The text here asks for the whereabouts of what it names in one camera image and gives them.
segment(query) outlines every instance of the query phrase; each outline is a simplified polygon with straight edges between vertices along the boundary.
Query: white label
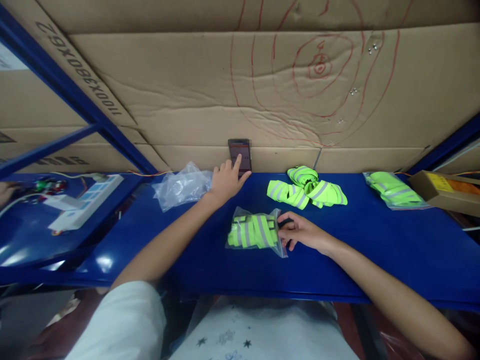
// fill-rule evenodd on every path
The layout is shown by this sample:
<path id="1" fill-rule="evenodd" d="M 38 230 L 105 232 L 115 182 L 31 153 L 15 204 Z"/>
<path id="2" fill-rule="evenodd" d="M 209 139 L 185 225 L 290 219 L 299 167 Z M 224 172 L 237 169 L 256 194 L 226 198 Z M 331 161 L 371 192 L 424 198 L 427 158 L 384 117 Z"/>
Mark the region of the white label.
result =
<path id="1" fill-rule="evenodd" d="M 28 67 L 0 42 L 0 71 L 26 69 Z"/>

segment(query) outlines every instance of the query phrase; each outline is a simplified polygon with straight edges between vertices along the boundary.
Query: blue tabletop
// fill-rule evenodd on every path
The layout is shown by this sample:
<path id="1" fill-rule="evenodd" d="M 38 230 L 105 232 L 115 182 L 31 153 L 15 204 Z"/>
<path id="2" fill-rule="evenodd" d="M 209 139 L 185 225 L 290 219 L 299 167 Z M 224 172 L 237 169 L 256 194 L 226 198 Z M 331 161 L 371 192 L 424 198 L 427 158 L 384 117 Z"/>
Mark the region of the blue tabletop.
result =
<path id="1" fill-rule="evenodd" d="M 4 179 L 31 184 L 41 177 L 67 180 L 65 194 L 76 198 L 84 189 L 82 181 L 54 174 L 14 174 Z M 48 226 L 59 216 L 60 210 L 43 203 L 19 202 L 0 218 L 0 266 L 16 266 L 76 249 L 87 241 L 99 226 L 138 187 L 143 180 L 136 175 L 123 175 L 124 180 L 107 200 L 78 230 L 66 231 L 53 236 Z M 89 186 L 94 182 L 85 179 Z"/>
<path id="2" fill-rule="evenodd" d="M 183 294 L 288 297 L 367 302 L 332 260 L 302 244 L 288 258 L 271 249 L 226 249 L 235 207 L 251 213 L 295 211 L 357 249 L 438 307 L 480 309 L 480 247 L 442 210 L 393 211 L 365 184 L 362 174 L 320 174 L 341 186 L 348 205 L 304 210 L 266 196 L 270 180 L 285 174 L 254 173 L 237 196 L 217 211 L 165 275 Z M 192 204 L 162 213 L 149 186 L 79 271 L 113 281 L 154 236 Z"/>

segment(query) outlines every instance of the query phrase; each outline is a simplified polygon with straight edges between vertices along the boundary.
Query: power strip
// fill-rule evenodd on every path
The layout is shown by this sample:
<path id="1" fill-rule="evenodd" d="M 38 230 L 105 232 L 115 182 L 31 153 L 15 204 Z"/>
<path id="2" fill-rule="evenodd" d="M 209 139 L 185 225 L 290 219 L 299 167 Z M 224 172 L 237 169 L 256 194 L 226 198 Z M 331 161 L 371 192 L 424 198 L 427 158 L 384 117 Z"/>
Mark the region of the power strip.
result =
<path id="1" fill-rule="evenodd" d="M 107 181 L 96 182 L 78 199 L 83 202 L 81 208 L 62 212 L 48 228 L 56 232 L 80 229 L 123 180 L 120 175 L 109 175 Z"/>

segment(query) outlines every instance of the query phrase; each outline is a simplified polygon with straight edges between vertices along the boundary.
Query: hand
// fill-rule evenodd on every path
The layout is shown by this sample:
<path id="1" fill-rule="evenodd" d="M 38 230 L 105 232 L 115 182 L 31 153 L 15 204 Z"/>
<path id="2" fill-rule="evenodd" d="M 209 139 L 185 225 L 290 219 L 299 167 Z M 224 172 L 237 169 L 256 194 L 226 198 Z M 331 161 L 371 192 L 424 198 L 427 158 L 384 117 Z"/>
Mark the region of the hand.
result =
<path id="1" fill-rule="evenodd" d="M 239 180 L 240 163 L 242 162 L 242 155 L 238 154 L 235 165 L 232 167 L 232 161 L 227 160 L 213 170 L 213 179 L 211 181 L 211 194 L 217 201 L 219 206 L 225 204 L 230 198 L 233 198 L 242 188 L 245 181 L 252 174 L 247 171 Z"/>
<path id="2" fill-rule="evenodd" d="M 301 242 L 323 255 L 330 256 L 336 247 L 343 244 L 328 232 L 323 231 L 314 223 L 294 212 L 289 211 L 280 215 L 277 221 L 281 223 L 286 219 L 292 219 L 293 221 L 283 225 L 278 231 L 278 236 L 281 238 L 284 246 L 287 246 L 287 243 L 290 241 L 290 251 L 293 251 L 295 245 Z"/>
<path id="3" fill-rule="evenodd" d="M 12 184 L 12 182 L 0 182 L 0 209 L 10 201 L 10 198 L 16 189 Z"/>

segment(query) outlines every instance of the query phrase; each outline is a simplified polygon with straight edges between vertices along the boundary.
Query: small brown box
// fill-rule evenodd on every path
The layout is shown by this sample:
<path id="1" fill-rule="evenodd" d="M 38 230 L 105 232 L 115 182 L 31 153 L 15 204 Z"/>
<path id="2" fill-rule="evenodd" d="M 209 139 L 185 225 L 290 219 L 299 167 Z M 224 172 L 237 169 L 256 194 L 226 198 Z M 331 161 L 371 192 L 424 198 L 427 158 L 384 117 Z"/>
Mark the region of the small brown box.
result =
<path id="1" fill-rule="evenodd" d="M 480 180 L 420 171 L 409 181 L 417 194 L 430 205 L 480 217 Z"/>

